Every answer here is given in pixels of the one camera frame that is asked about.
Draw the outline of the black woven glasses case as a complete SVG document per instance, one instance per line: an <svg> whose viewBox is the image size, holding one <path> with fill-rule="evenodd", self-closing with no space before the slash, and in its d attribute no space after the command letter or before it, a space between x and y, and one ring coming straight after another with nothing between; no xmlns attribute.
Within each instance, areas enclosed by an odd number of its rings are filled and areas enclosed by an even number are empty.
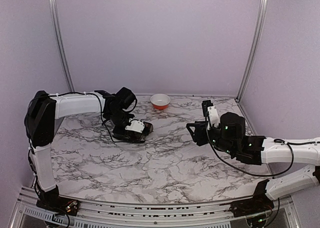
<svg viewBox="0 0 320 228"><path fill-rule="evenodd" d="M112 137L123 143L142 144L146 141L146 135L134 131L114 132Z"/></svg>

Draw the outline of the brown striped glasses case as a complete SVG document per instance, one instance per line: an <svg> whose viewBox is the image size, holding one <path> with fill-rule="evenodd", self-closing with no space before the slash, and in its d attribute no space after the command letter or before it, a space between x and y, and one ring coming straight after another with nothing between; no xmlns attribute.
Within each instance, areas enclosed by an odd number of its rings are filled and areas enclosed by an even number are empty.
<svg viewBox="0 0 320 228"><path fill-rule="evenodd" d="M146 134L150 134L153 132L153 125L150 122L144 122L144 131Z"/></svg>

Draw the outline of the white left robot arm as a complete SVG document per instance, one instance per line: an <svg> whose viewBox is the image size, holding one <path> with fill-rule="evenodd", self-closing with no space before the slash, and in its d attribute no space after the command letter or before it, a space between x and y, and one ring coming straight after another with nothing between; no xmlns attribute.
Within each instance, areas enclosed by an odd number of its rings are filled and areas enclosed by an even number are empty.
<svg viewBox="0 0 320 228"><path fill-rule="evenodd" d="M49 94L40 90L35 94L27 107L24 126L29 142L28 161L35 176L38 204L58 211L74 202L60 196L54 179L51 148L56 121L67 116L97 113L103 125L108 121L114 124L110 133L112 138L125 143L140 143L149 130L143 121L135 119L129 109L130 106L136 106L137 102L136 96L126 87L117 93L95 90Z"/></svg>

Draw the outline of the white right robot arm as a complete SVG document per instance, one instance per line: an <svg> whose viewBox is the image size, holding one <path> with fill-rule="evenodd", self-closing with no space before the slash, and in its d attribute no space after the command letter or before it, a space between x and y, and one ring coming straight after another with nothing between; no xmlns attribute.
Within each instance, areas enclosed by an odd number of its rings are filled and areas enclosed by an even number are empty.
<svg viewBox="0 0 320 228"><path fill-rule="evenodd" d="M214 152L224 152L243 164L305 164L305 167L292 173L288 173L289 169L286 168L277 174L266 175L247 202L252 212L260 211L268 200L274 201L320 184L318 137L284 140L263 135L248 136L245 118L232 112L223 114L219 121L212 120L206 114L204 121L187 123L186 128L198 146L209 144Z"/></svg>

